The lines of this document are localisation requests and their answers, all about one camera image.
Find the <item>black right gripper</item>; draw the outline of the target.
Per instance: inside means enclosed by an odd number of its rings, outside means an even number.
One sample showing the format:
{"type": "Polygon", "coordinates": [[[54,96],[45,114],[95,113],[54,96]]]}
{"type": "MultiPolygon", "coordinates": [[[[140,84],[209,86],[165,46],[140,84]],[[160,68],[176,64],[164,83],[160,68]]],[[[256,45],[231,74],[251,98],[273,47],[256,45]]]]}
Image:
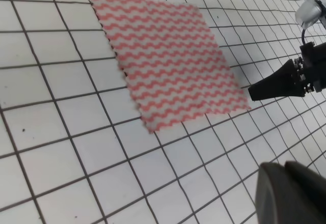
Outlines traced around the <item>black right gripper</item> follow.
{"type": "Polygon", "coordinates": [[[248,88],[253,101],[277,97],[304,97],[305,93],[325,89],[325,43],[313,42],[300,47],[299,69],[292,59],[270,76],[248,88]]]}

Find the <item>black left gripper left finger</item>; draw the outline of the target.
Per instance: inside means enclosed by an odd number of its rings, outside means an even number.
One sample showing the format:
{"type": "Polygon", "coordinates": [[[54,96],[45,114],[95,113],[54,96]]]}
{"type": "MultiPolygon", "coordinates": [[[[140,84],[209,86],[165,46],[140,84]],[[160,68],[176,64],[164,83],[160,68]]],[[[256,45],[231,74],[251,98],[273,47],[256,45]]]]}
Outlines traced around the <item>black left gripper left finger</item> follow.
{"type": "Polygon", "coordinates": [[[313,222],[307,196],[276,163],[262,163],[259,167],[255,206],[259,223],[313,222]]]}

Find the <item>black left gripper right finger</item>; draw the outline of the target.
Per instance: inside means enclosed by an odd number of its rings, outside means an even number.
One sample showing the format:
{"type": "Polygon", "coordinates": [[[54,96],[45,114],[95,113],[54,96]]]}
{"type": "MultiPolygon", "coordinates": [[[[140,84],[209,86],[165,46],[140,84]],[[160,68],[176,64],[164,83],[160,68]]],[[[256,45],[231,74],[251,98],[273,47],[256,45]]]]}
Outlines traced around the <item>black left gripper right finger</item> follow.
{"type": "Polygon", "coordinates": [[[325,178],[294,161],[287,161],[285,170],[304,194],[313,217],[319,218],[319,223],[325,223],[325,178]]]}

